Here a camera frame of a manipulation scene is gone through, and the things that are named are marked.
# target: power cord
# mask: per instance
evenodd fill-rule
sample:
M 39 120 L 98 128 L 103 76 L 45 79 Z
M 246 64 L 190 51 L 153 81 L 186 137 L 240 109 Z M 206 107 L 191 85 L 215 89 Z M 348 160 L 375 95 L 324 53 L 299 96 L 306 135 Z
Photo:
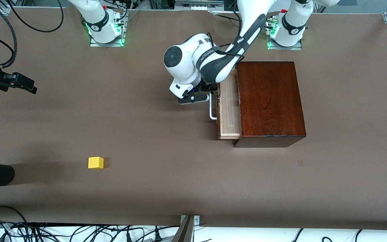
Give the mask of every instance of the power cord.
M 155 226 L 155 242 L 161 242 L 161 241 L 162 241 L 162 238 L 161 238 L 161 235 L 159 234 L 158 227 Z
M 358 230 L 358 232 L 356 233 L 356 236 L 355 236 L 355 242 L 358 242 L 358 236 L 359 234 L 361 233 L 362 230 Z
M 325 242 L 325 239 L 329 240 L 329 242 L 332 242 L 332 240 L 329 237 L 326 237 L 326 236 L 322 238 L 322 242 Z
M 128 229 L 126 230 L 126 242 L 132 242 L 131 236 L 129 234 L 129 226 L 128 226 Z
M 207 36 L 210 38 L 210 41 L 211 41 L 211 43 L 212 43 L 212 45 L 213 45 L 213 44 L 214 44 L 214 42 L 213 42 L 213 37 L 212 37 L 212 35 L 210 34 L 210 32 L 207 32 Z M 219 50 L 219 49 L 217 49 L 215 52 L 216 52 L 217 54 L 221 54 L 221 55 L 231 55 L 231 56 L 239 56 L 239 57 L 241 57 L 241 58 L 237 61 L 237 63 L 244 59 L 244 55 L 240 55 L 240 54 L 225 52 L 225 51 L 221 51 L 221 50 Z
M 162 228 L 155 229 L 155 231 L 156 231 L 156 230 L 164 230 L 164 229 L 168 229 L 168 228 L 175 228 L 175 227 L 180 227 L 180 225 L 173 225 L 173 226 L 162 227 Z M 144 241 L 144 238 L 145 238 L 146 236 L 148 236 L 149 234 L 155 233 L 155 231 L 152 231 L 152 232 L 149 232 L 149 233 L 143 235 L 143 236 L 140 237 L 139 239 L 135 240 L 135 242 L 138 242 L 138 241 L 140 241 L 140 240 L 141 240 L 141 242 L 143 242 L 143 241 Z
M 10 5 L 13 13 L 16 15 L 16 17 L 26 26 L 28 26 L 29 28 L 35 30 L 35 31 L 38 31 L 38 32 L 42 32 L 42 33 L 50 33 L 50 32 L 54 32 L 56 30 L 58 30 L 62 24 L 63 24 L 63 8 L 62 8 L 62 5 L 60 4 L 60 0 L 57 0 L 58 1 L 58 4 L 59 4 L 59 7 L 60 7 L 60 14 L 61 14 L 61 17 L 60 17 L 60 23 L 59 25 L 54 28 L 54 29 L 51 29 L 51 30 L 41 30 L 41 29 L 37 29 L 37 28 L 34 28 L 33 26 L 29 25 L 28 23 L 26 23 L 16 12 L 16 10 L 14 9 L 13 5 L 12 5 L 12 0 L 8 0 L 7 3 Z
M 11 34 L 13 36 L 13 43 L 14 43 L 14 48 L 13 48 L 14 50 L 12 52 L 10 60 L 8 61 L 8 63 L 4 62 L 6 64 L 3 63 L 3 64 L 0 65 L 0 69 L 3 69 L 3 68 L 7 68 L 7 67 L 11 66 L 14 63 L 14 60 L 16 59 L 16 55 L 17 55 L 17 38 L 16 38 L 16 34 L 14 32 L 13 26 L 8 21 L 8 19 L 1 13 L 1 11 L 0 11 L 0 16 L 1 16 L 1 18 L 4 19 L 5 23 L 7 23 L 8 27 L 10 28 Z
M 11 61 L 11 59 L 13 58 L 13 55 L 14 55 L 14 50 L 4 41 L 0 40 L 0 43 L 3 44 L 5 47 L 7 47 L 11 51 L 10 59 L 8 59 L 6 62 L 2 63 L 1 65 L 3 66 L 3 65 L 8 64 Z
M 126 13 L 128 12 L 128 8 L 127 7 L 122 6 L 122 5 L 118 5 L 115 0 L 113 0 L 113 2 L 110 2 L 110 1 L 107 1 L 107 0 L 103 0 L 103 1 L 106 2 L 106 3 L 112 4 L 114 6 L 117 6 L 118 9 L 123 8 L 123 16 L 118 18 L 117 21 L 119 21 L 119 20 L 121 20 L 121 19 L 126 17 Z
M 298 230 L 298 233 L 297 233 L 297 235 L 295 236 L 295 239 L 292 240 L 292 242 L 297 242 L 298 237 L 300 236 L 302 230 L 303 230 L 303 229 Z

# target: plug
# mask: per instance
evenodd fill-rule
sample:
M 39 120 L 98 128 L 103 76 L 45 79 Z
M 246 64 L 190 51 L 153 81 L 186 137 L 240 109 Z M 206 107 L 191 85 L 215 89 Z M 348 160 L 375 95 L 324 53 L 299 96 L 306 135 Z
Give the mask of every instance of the plug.
M 129 232 L 126 232 L 126 242 L 132 242 L 131 236 L 129 235 Z
M 162 238 L 161 235 L 159 234 L 159 230 L 155 230 L 155 242 L 161 242 Z

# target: wooden drawer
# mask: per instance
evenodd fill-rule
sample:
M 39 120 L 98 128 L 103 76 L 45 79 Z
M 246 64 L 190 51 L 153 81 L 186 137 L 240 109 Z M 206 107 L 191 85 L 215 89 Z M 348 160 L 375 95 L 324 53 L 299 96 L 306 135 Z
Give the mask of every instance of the wooden drawer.
M 219 86 L 219 138 L 240 148 L 288 147 L 306 136 L 292 62 L 241 62 Z

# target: wood grain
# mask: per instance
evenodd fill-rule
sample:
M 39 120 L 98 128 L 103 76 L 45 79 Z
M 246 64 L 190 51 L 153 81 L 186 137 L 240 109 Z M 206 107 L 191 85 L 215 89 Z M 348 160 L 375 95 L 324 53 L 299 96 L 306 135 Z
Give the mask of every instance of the wood grain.
M 306 136 L 293 62 L 238 64 L 242 136 Z
M 237 70 L 219 84 L 219 139 L 238 139 L 241 136 L 240 97 Z

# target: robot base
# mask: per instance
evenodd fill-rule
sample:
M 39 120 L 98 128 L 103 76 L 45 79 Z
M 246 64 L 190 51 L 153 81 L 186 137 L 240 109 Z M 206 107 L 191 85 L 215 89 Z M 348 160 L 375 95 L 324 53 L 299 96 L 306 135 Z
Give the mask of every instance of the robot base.
M 116 14 L 116 18 L 120 18 L 120 13 L 116 12 L 115 14 Z M 115 22 L 116 25 L 120 25 L 120 26 L 115 26 L 115 29 L 121 34 L 117 36 L 113 41 L 110 41 L 109 43 L 99 43 L 96 40 L 94 40 L 93 37 L 91 37 L 90 46 L 91 47 L 123 47 L 125 45 L 128 15 L 129 15 L 129 12 L 126 13 L 123 19 Z
M 268 49 L 302 50 L 301 40 L 299 40 L 294 46 L 286 47 L 286 46 L 279 45 L 275 40 L 270 38 L 269 35 L 267 35 L 267 45 L 268 45 Z
M 294 46 L 281 46 L 279 45 L 273 37 L 278 31 L 278 18 L 279 15 L 275 15 L 273 17 L 267 18 L 267 22 L 265 23 L 266 34 L 267 34 L 267 45 L 268 49 L 279 49 L 279 50 L 302 50 L 301 40 L 299 40 Z

